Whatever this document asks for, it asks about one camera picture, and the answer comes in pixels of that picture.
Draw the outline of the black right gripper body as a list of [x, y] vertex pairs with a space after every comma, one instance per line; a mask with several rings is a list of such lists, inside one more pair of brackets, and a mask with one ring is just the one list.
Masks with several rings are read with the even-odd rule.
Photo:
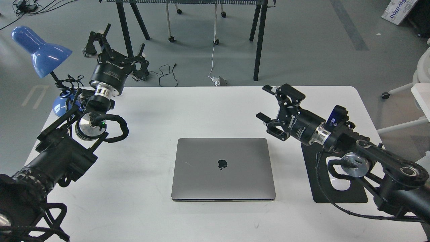
[[284, 117], [284, 131], [306, 146], [314, 142], [314, 134], [325, 122], [325, 119], [301, 107], [287, 108]]

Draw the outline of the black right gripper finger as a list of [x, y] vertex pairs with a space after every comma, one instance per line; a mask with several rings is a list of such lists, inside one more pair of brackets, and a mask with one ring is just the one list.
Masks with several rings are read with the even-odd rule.
[[282, 141], [286, 141], [290, 137], [288, 132], [278, 128], [281, 127], [281, 124], [283, 124], [283, 122], [277, 121], [276, 119], [270, 119], [268, 116], [261, 112], [257, 113], [256, 117], [265, 124], [268, 134]]
[[277, 99], [279, 105], [277, 116], [286, 116], [288, 114], [294, 116], [306, 115], [306, 111], [300, 107], [300, 103], [306, 98], [306, 95], [298, 89], [295, 89], [289, 84], [276, 87], [265, 85], [262, 89], [274, 95]]

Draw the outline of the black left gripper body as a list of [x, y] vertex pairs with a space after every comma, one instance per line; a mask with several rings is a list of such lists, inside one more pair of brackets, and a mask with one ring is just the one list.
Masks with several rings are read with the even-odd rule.
[[95, 95], [113, 97], [121, 95], [125, 80], [132, 72], [128, 57], [115, 51], [104, 50], [98, 54], [98, 64], [90, 79]]

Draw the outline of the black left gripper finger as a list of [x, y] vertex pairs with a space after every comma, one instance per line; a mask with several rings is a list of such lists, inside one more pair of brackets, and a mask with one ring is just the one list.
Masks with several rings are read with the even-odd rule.
[[87, 44], [83, 49], [84, 57], [86, 58], [95, 57], [98, 54], [94, 45], [95, 42], [98, 42], [101, 48], [101, 52], [108, 53], [109, 58], [112, 58], [111, 52], [113, 50], [106, 39], [106, 36], [109, 32], [110, 27], [111, 27], [111, 24], [108, 23], [103, 33], [90, 32]]
[[134, 81], [147, 81], [149, 75], [148, 67], [149, 61], [146, 60], [144, 56], [145, 44], [141, 44], [140, 51], [137, 56], [127, 59], [127, 65], [131, 67], [131, 76]]

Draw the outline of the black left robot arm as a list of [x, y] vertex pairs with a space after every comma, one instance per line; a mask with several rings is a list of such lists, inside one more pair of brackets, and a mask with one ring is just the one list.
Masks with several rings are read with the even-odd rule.
[[55, 185], [67, 187], [81, 178], [98, 159], [94, 152], [102, 142], [127, 138], [126, 121], [109, 114], [115, 104], [112, 98], [122, 94], [129, 75], [135, 80], [146, 78], [149, 61], [143, 54], [144, 43], [137, 56], [112, 49], [106, 40], [109, 29], [107, 25], [103, 33], [91, 32], [83, 49], [85, 57], [97, 56], [92, 89], [81, 88], [82, 77], [60, 80], [54, 74], [71, 50], [46, 43], [26, 26], [12, 31], [13, 40], [31, 54], [39, 77], [51, 74], [62, 90], [63, 109], [54, 109], [58, 119], [37, 137], [37, 157], [14, 176], [1, 175], [2, 242], [44, 242], [53, 235], [69, 242], [69, 235], [60, 228], [67, 207], [49, 203], [48, 194]]

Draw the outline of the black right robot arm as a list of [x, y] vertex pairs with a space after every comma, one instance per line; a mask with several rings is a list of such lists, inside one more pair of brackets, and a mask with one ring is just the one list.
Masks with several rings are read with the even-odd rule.
[[[268, 134], [282, 141], [293, 137], [303, 146], [318, 147], [315, 152], [316, 182], [324, 198], [335, 208], [367, 219], [429, 224], [429, 173], [424, 167], [355, 132], [355, 124], [350, 122], [348, 111], [342, 106], [335, 106], [329, 119], [325, 120], [300, 107], [305, 95], [289, 84], [265, 85], [263, 90], [275, 96], [279, 111], [275, 119], [261, 112], [256, 117], [263, 121]], [[329, 198], [318, 171], [325, 154], [336, 156], [327, 164], [333, 177], [359, 182], [373, 195], [377, 209], [388, 216], [354, 213]]]

